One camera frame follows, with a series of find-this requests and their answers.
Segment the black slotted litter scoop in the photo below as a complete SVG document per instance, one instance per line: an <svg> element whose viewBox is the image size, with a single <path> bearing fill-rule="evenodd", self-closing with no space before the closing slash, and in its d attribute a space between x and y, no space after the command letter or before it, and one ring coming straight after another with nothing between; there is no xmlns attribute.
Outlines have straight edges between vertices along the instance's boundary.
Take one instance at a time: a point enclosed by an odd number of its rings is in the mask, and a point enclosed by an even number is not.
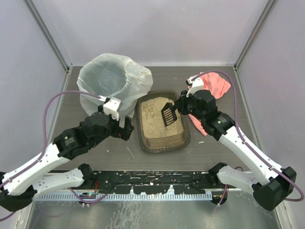
<svg viewBox="0 0 305 229"><path fill-rule="evenodd" d="M161 110L163 123L165 127L173 124L177 120L176 106L172 103L166 103Z"/></svg>

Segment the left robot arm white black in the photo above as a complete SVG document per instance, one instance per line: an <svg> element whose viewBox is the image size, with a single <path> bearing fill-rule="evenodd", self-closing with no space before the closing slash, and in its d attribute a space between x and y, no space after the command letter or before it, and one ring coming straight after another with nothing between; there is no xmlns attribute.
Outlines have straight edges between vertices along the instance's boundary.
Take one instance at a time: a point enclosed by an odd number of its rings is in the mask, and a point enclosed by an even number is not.
<svg viewBox="0 0 305 229"><path fill-rule="evenodd" d="M46 147L44 153L9 173L0 174L1 207L15 212L49 192L70 187L91 188L96 182L96 176L88 164L81 164L71 171L49 177L45 174L88 153L110 136L129 140L134 130L131 121L126 116L124 127L120 127L119 120L99 108L80 122L79 126L64 130Z"/></svg>

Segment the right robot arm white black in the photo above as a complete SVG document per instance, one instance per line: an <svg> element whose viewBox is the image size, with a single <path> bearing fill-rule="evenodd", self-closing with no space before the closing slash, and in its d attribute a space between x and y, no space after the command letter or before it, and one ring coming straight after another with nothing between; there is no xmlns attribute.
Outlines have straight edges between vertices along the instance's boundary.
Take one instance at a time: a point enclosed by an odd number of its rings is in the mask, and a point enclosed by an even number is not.
<svg viewBox="0 0 305 229"><path fill-rule="evenodd" d="M208 135L232 150L252 172L250 176L218 163L209 172L220 183L252 194L268 211L274 210L293 192L296 171L291 167L283 168L254 145L228 114L218 111L210 91L190 94L184 90L174 105L180 114L194 116Z"/></svg>

